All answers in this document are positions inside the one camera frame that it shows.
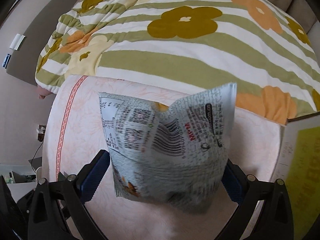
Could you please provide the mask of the white printed snack bag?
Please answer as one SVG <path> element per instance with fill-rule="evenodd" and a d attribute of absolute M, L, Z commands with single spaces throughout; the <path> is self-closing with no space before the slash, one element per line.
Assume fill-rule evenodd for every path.
<path fill-rule="evenodd" d="M 116 195 L 207 212 L 227 164 L 236 92 L 227 83 L 169 107 L 99 93 Z"/>

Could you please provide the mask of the green cardboard box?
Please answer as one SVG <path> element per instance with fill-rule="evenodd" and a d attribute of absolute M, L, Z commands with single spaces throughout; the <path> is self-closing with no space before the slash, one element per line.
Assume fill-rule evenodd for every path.
<path fill-rule="evenodd" d="M 285 181 L 294 239 L 303 239 L 319 215 L 319 113 L 288 120 L 273 178 Z"/>

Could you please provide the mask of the floral striped green quilt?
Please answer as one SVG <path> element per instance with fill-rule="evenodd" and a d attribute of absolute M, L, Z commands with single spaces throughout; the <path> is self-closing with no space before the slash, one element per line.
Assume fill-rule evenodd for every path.
<path fill-rule="evenodd" d="M 319 111 L 319 66 L 303 27 L 268 0 L 80 0 L 60 16 L 35 81 L 70 75 L 194 94 L 237 84 L 236 105 L 284 124 Z"/>

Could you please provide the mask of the white wall switch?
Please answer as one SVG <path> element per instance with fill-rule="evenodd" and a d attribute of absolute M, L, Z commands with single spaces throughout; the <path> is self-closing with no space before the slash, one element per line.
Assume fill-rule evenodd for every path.
<path fill-rule="evenodd" d="M 9 48 L 12 50 L 19 50 L 24 39 L 25 39 L 25 35 L 16 34 L 13 41 L 11 42 Z"/>

